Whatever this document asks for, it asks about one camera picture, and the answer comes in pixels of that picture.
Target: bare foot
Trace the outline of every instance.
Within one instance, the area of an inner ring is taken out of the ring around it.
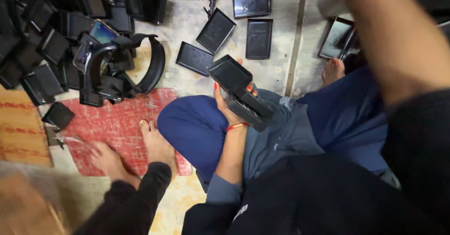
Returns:
[[[322,88],[344,77],[344,71],[345,66],[342,60],[337,58],[328,60],[327,64],[325,65],[325,69],[322,72]]]
[[[140,179],[127,172],[120,154],[113,151],[106,143],[96,142],[94,145],[97,148],[92,148],[91,162],[94,166],[101,169],[111,181],[123,180],[138,189]]]
[[[178,169],[175,163],[175,148],[159,133],[155,121],[141,120],[139,122],[143,142],[147,149],[147,159],[151,162],[163,162],[172,170],[172,180],[175,179]]]

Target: concrete floor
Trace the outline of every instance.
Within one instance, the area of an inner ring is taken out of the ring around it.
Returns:
[[[325,61],[317,54],[325,35],[328,20],[318,12],[317,0],[273,0],[272,14],[264,17],[274,20],[272,50],[268,60],[245,59],[247,19],[234,20],[237,24],[232,36],[215,57],[230,54],[243,59],[243,65],[254,75],[258,88],[280,95],[300,97],[315,91],[322,84],[320,73]],[[157,87],[172,87],[179,97],[212,95],[213,80],[200,76],[175,64],[181,42],[200,47],[195,38],[204,26],[207,16],[203,7],[207,0],[168,0],[164,24],[155,26],[135,22],[136,32],[159,35],[166,50],[166,70]],[[219,0],[217,7],[232,18],[232,0]],[[150,45],[143,42],[135,59],[136,70],[129,75],[138,82],[145,74],[151,56]],[[78,92],[59,95],[58,100],[78,98]],[[40,107],[41,112],[48,109]],[[110,187],[108,178],[82,177],[78,174],[69,151],[50,147],[54,168],[0,162],[0,176],[20,171],[42,192],[64,217],[68,231],[76,229],[102,202]],[[206,195],[195,175],[178,177],[168,188],[159,205],[149,234],[176,235],[181,233],[184,213]]]

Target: worker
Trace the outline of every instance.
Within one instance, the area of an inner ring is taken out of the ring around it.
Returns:
[[[331,60],[326,86],[296,102],[257,89],[275,111],[262,133],[217,84],[215,99],[161,112],[161,134],[209,184],[183,235],[450,233],[449,43],[414,0],[345,2],[369,68],[344,76]],[[373,173],[380,149],[401,190]]]

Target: leg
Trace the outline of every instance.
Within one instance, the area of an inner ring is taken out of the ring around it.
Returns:
[[[206,182],[219,162],[227,126],[216,100],[204,95],[174,100],[158,117],[161,134]]]
[[[386,115],[378,85],[368,68],[344,75],[342,61],[329,62],[324,87],[298,100],[308,104],[308,117],[319,146],[370,171],[387,167],[380,151],[387,135]]]

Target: person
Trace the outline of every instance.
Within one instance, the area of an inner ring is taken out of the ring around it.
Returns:
[[[449,43],[414,0],[345,2],[368,68],[344,76],[334,59],[297,101],[258,89],[275,111],[262,133],[217,84],[215,99],[161,112],[161,134],[209,184],[183,235],[450,233]],[[381,148],[401,190],[374,173]]]
[[[104,202],[74,235],[146,235],[156,209],[177,174],[175,149],[161,136],[154,121],[139,122],[149,168],[142,180],[125,169],[120,155],[106,143],[95,143],[91,162],[111,179]]]

